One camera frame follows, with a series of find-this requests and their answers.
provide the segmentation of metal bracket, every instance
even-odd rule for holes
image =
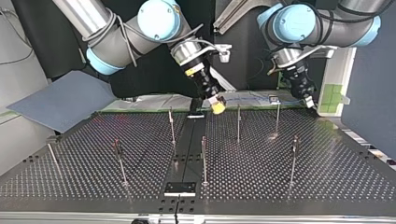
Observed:
[[[213,24],[215,32],[224,35],[254,7],[272,7],[279,2],[278,0],[233,0]]]
[[[167,183],[165,197],[195,197],[196,183]]]
[[[276,65],[278,68],[287,68],[289,66],[294,65],[295,63],[299,62],[300,60],[307,58],[309,56],[311,56],[314,53],[320,54],[324,57],[326,56],[333,56],[334,55],[334,51],[338,49],[338,47],[335,46],[324,46],[324,45],[319,45],[316,46],[312,49],[306,49],[303,51],[302,54],[300,54],[300,56],[298,56],[297,58],[294,58],[293,60],[288,61],[287,63],[280,63],[275,56],[275,60],[276,60]]]

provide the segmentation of white wall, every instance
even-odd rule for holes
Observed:
[[[11,8],[10,0],[0,0],[0,7]],[[22,32],[18,20],[10,17]],[[0,63],[25,57],[30,52],[0,18]],[[6,106],[45,88],[48,85],[36,56],[19,63],[0,65],[0,115]],[[45,145],[53,131],[16,115],[0,116],[0,175]]]

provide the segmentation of black cable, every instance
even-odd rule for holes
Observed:
[[[24,60],[28,59],[32,54],[33,54],[33,49],[31,49],[29,54],[26,57],[24,57],[24,58],[21,58],[21,59],[15,60],[15,61],[11,61],[11,62],[7,62],[7,63],[0,63],[0,65],[11,64],[11,63],[19,63],[21,61],[24,61]]]
[[[366,16],[366,17],[371,17],[375,14],[375,12],[360,12],[360,11],[355,11],[352,9],[349,9],[347,7],[344,7],[341,4],[338,4],[338,8],[340,8],[341,10],[349,13],[349,14],[353,14],[353,15],[357,15],[357,16]]]
[[[357,22],[363,22],[363,21],[369,21],[372,20],[374,17],[381,15],[382,13],[384,13],[386,10],[388,10],[392,4],[395,2],[395,0],[390,0],[388,2],[388,4],[382,8],[381,10],[377,11],[376,13],[374,13],[372,16],[367,17],[367,18],[362,18],[362,19],[356,19],[356,20],[342,20],[342,19],[336,19],[336,18],[331,18],[328,17],[326,15],[320,14],[320,16],[326,20],[329,21],[337,21],[337,22],[343,22],[343,23],[357,23]]]
[[[334,12],[329,10],[329,15],[334,18]],[[324,38],[318,43],[319,45],[323,45],[327,39],[329,39],[330,34],[332,33],[332,27],[334,26],[334,21],[330,21],[329,27],[327,28],[327,33]]]

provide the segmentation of metal rod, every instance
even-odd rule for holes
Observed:
[[[169,122],[171,123],[171,131],[172,131],[172,144],[176,144],[176,139],[175,139],[175,128],[174,128],[174,120],[172,117],[172,107],[169,110]]]
[[[100,0],[53,0],[67,19],[84,37],[104,28],[110,14]]]
[[[128,184],[128,180],[126,179],[126,174],[125,174],[125,169],[124,169],[124,167],[123,167],[123,163],[122,163],[122,159],[120,159],[120,167],[121,167],[121,170],[122,170],[122,176],[123,176],[123,179],[124,179],[124,185],[125,186],[128,186],[129,184]]]
[[[280,116],[280,103],[277,105],[277,112],[276,112],[276,133],[279,128],[279,116]]]
[[[290,186],[293,186],[294,184],[293,179],[294,179],[295,165],[296,165],[298,153],[300,151],[300,138],[298,135],[294,136],[292,150],[293,150],[293,165],[291,166]]]
[[[55,153],[53,152],[53,149],[52,149],[52,145],[50,143],[48,143],[47,147],[49,148],[49,152],[50,152],[50,155],[52,156],[53,160],[58,165],[58,160],[56,160]]]
[[[296,165],[296,156],[294,154],[293,156],[293,165],[291,166],[291,177],[290,177],[290,185],[293,186],[293,179],[294,179],[294,170],[295,170],[295,165]]]
[[[204,186],[207,186],[209,183],[207,182],[207,174],[206,174],[206,138],[202,137],[202,157],[204,160]]]
[[[241,118],[241,106],[240,105],[238,105],[238,138],[237,138],[237,141],[238,141],[238,143],[241,141],[241,120],[242,120],[242,118]]]

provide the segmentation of cable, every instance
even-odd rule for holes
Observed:
[[[376,13],[374,13],[372,16],[367,17],[367,18],[362,18],[362,19],[356,19],[356,20],[342,20],[342,19],[336,19],[336,18],[332,18],[332,17],[328,17],[326,15],[320,14],[320,16],[326,20],[329,21],[338,21],[338,22],[343,22],[343,23],[357,23],[357,22],[363,22],[363,21],[369,21],[372,20],[374,17],[377,17],[379,15],[381,15],[382,13],[384,13],[385,11],[387,11],[392,4],[395,2],[395,0],[390,0],[388,2],[388,4],[386,6],[384,6],[384,8],[382,8],[381,10],[377,11]]]
[[[161,44],[172,44],[172,43],[175,43],[175,42],[177,42],[177,41],[180,41],[180,40],[182,40],[182,39],[184,39],[184,38],[187,38],[187,37],[190,36],[190,35],[194,35],[195,33],[198,32],[199,29],[201,29],[202,27],[204,27],[204,25],[203,25],[203,24],[200,24],[200,25],[197,26],[195,29],[193,29],[193,30],[191,30],[190,32],[188,32],[186,35],[183,35],[183,36],[181,36],[181,37],[178,37],[178,38],[175,38],[175,39],[172,39],[172,40],[164,40],[164,41],[151,39],[151,38],[147,37],[146,35],[140,33],[140,32],[137,31],[134,27],[131,27],[131,26],[128,25],[128,24],[125,24],[125,27],[128,28],[129,30],[131,30],[132,32],[136,33],[136,34],[139,35],[140,37],[142,37],[142,38],[148,40],[148,41],[158,42],[158,43],[161,43]]]
[[[269,102],[269,99],[263,98],[263,97],[242,97],[242,98],[232,98],[232,99],[226,99],[227,102],[231,101],[251,101],[251,100],[257,100],[257,101],[265,101]],[[297,105],[303,100],[296,100],[296,101],[283,101],[281,102],[282,105]]]
[[[9,18],[7,17],[7,13],[11,14],[12,16],[14,16],[17,20],[19,19],[18,15],[16,12],[8,9],[8,8],[4,8],[4,7],[0,7],[0,12],[1,15],[4,19],[4,21],[8,24],[8,26],[14,30],[15,34],[17,34],[18,38],[30,49],[32,48],[32,45],[29,43],[29,41],[25,38],[22,38],[22,36],[20,35],[20,33],[17,31],[17,29],[15,28],[15,26],[12,24],[12,22],[9,20]]]
[[[18,63],[18,62],[21,62],[21,61],[23,61],[23,60],[28,59],[32,54],[33,54],[33,49],[30,49],[30,52],[29,52],[29,54],[28,54],[26,57],[21,58],[21,59],[18,59],[18,60],[15,60],[15,61],[12,61],[12,62],[0,63],[0,65],[5,65],[5,64],[11,64],[11,63]]]
[[[207,40],[203,40],[203,39],[187,39],[187,40],[184,40],[184,41],[182,41],[182,42],[176,44],[176,45],[174,46],[174,49],[176,49],[176,48],[178,48],[180,45],[185,44],[185,43],[188,43],[188,42],[206,44],[206,45],[208,45],[208,46],[214,48],[215,50],[217,50],[220,54],[227,54],[226,52],[223,52],[221,49],[219,49],[218,47],[216,47],[216,45],[210,43],[210,42],[207,41]]]
[[[8,8],[4,8],[4,7],[0,7],[0,15],[3,17],[3,19],[6,21],[6,23],[12,28],[12,30],[14,30],[15,34],[17,34],[18,38],[23,42],[23,44],[25,44],[29,49],[30,52],[28,55],[26,55],[25,57],[15,60],[15,61],[11,61],[11,62],[6,62],[6,63],[0,63],[0,65],[6,65],[6,64],[12,64],[12,63],[19,63],[21,61],[24,61],[28,58],[30,58],[30,56],[32,56],[32,54],[34,53],[32,45],[30,45],[29,41],[27,40],[27,38],[23,38],[20,33],[17,31],[17,29],[15,28],[15,26],[12,24],[12,22],[8,19],[7,17],[7,13],[11,14],[12,16],[14,16],[16,19],[19,19],[18,15],[16,12],[8,9]]]

